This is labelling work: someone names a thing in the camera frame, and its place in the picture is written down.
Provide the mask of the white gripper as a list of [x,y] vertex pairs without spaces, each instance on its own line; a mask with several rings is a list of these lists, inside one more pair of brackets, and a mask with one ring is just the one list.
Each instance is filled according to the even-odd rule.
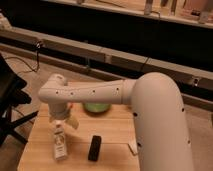
[[49,122],[52,122],[54,126],[58,126],[59,125],[59,122],[57,120],[66,120],[66,123],[71,126],[72,128],[74,129],[77,129],[78,126],[79,126],[79,122],[78,120],[76,119],[75,116],[70,116],[70,112],[63,112],[63,113],[53,113],[53,114],[50,114],[50,117],[49,117]]

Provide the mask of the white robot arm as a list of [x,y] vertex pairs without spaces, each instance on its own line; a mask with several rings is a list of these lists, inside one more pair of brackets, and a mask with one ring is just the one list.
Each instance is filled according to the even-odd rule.
[[140,171],[194,171],[181,92],[163,73],[92,83],[68,83],[64,76],[53,74],[38,96],[56,120],[69,116],[69,102],[129,105]]

